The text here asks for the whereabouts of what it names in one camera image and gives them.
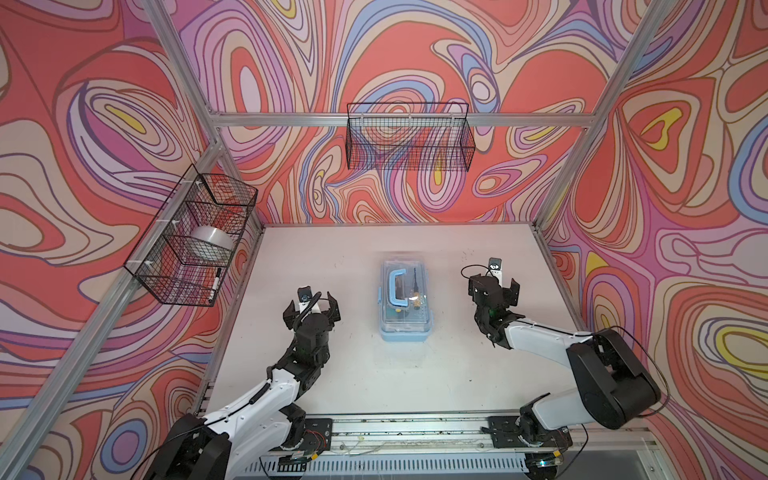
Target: black metal mesh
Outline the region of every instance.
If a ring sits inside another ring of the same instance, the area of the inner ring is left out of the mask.
[[[212,306],[227,274],[257,190],[220,174],[198,174],[135,276],[161,303]],[[215,227],[232,240],[227,249],[192,236]]]
[[[466,104],[417,104],[411,113],[389,113],[402,104],[348,104],[346,159],[351,170],[463,170],[475,153],[475,139],[462,113]]]

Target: robotic arm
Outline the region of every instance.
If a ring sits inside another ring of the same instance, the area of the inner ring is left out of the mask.
[[[494,345],[570,368],[576,381],[575,389],[547,393],[520,408],[513,429],[525,445],[540,446],[567,425],[597,422],[619,429],[660,400],[658,385],[617,332],[565,332],[514,313],[508,308],[518,304],[520,285],[512,280],[509,288],[501,286],[500,259],[490,259],[488,272],[468,282],[480,331]]]
[[[233,478],[271,449],[286,450],[281,464],[307,463],[328,449],[329,435],[305,429],[306,413],[295,402],[320,376],[330,359],[328,333],[341,320],[328,293],[329,309],[317,305],[320,293],[299,289],[283,313],[294,331],[288,350],[266,371],[266,380],[202,419],[186,414],[171,427],[144,480]]]

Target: colorful wall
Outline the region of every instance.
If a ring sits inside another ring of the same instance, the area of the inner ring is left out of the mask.
[[[591,112],[645,8],[641,0],[170,6],[203,91],[222,112],[450,100],[485,113]],[[260,189],[265,223],[530,221],[578,136],[478,127],[469,173],[379,174],[348,171],[345,128],[222,133]]]
[[[207,146],[139,5],[0,2],[0,441]],[[158,444],[252,242],[212,309],[136,295],[26,478],[120,475]]]
[[[767,3],[678,2],[546,230],[589,327],[670,381],[680,478],[768,478],[767,78]]]

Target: blue handle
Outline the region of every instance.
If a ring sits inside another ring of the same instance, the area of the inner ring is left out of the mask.
[[[400,299],[395,296],[395,278],[405,274],[406,269],[404,268],[389,272],[389,302],[394,306],[408,306],[408,299]]]

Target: aluminum frame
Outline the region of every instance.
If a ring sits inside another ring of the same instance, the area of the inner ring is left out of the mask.
[[[571,155],[569,155],[566,164],[559,175],[555,178],[555,181],[545,198],[545,202],[542,204],[542,208],[539,209],[535,218],[535,237],[539,243],[539,247],[542,249],[542,253],[548,251],[548,247],[543,243],[543,238],[539,231],[541,219],[546,219],[548,217],[550,210],[552,210],[556,204],[556,200],[560,197],[564,189],[568,187],[571,178],[586,158],[591,143],[594,143],[601,125],[606,120],[607,115],[610,113],[618,99],[621,90],[626,85],[634,70],[634,66],[650,44],[650,40],[658,29],[661,21],[664,19],[664,15],[673,3],[674,0],[652,0],[646,14],[641,19],[636,32],[630,40],[627,50],[618,62],[616,71],[612,74],[606,88],[598,100],[594,113],[470,114],[468,116],[468,121],[471,126],[585,127],[585,131],[582,132],[576,144],[574,144],[574,150],[571,152]],[[275,125],[330,127],[343,126],[346,124],[346,114],[335,113],[222,114],[212,112],[210,105],[203,96],[199,82],[193,73],[189,59],[184,53],[184,48],[180,42],[176,28],[163,6],[162,1],[144,0],[144,7],[161,45],[167,52],[171,67],[179,76],[182,87],[189,97],[193,110],[198,117],[198,121],[210,142],[208,149],[206,149],[204,155],[201,156],[197,162],[198,170],[206,172],[210,171],[213,168],[215,160],[220,158],[222,160],[221,166],[227,174],[235,178],[241,178],[240,171],[237,169],[229,149],[227,148],[224,152],[221,152],[221,148],[225,146],[219,132],[219,128],[221,127]],[[175,197],[183,197],[183,195],[177,193]],[[174,211],[174,208],[170,208],[172,203],[173,201],[169,203],[169,207],[166,209],[166,212],[169,214],[172,214]],[[255,259],[263,234],[263,227],[255,214],[251,217],[251,221],[253,221],[253,224],[257,229],[259,239],[254,244],[249,262]],[[155,233],[155,230],[162,230],[157,224],[152,228],[153,232],[151,235],[147,235],[147,241],[151,240],[152,237],[156,238],[156,235],[159,235],[159,232]],[[548,259],[548,264],[552,269],[552,265],[554,264],[551,263],[551,254],[545,255],[545,259]],[[555,271],[553,271],[553,273],[554,278],[557,281],[558,275]],[[562,294],[564,291],[561,285],[558,285],[558,288],[561,288]],[[105,294],[104,299],[99,303],[97,309],[88,319],[83,329],[75,337],[72,345],[58,362],[54,371],[46,379],[40,392],[33,398],[30,406],[25,410],[22,417],[14,425],[13,430],[8,434],[8,441],[0,447],[0,480],[15,480],[23,474],[28,463],[34,457],[38,447],[44,441],[45,436],[54,425],[74,389],[77,388],[84,374],[91,366],[93,359],[103,346],[109,332],[112,331],[114,324],[121,317],[124,309],[131,301],[131,298],[136,293],[137,289],[138,281],[136,281],[128,271],[122,269],[118,279],[113,283],[107,294]],[[237,308],[235,307],[239,306],[241,298],[242,295],[238,293],[238,297],[236,297],[236,301],[230,307],[230,310],[233,310],[234,312],[237,311]],[[566,298],[566,304],[571,305],[569,296]],[[233,313],[231,316],[231,321],[233,321],[236,313]],[[217,342],[218,349],[220,349],[221,345],[223,345],[223,343]],[[467,415],[467,413],[468,412],[462,412],[460,415]],[[408,417],[414,419],[420,415],[429,414],[408,414]],[[574,440],[577,436],[578,433],[574,432]],[[612,439],[609,444],[614,445],[615,441]]]

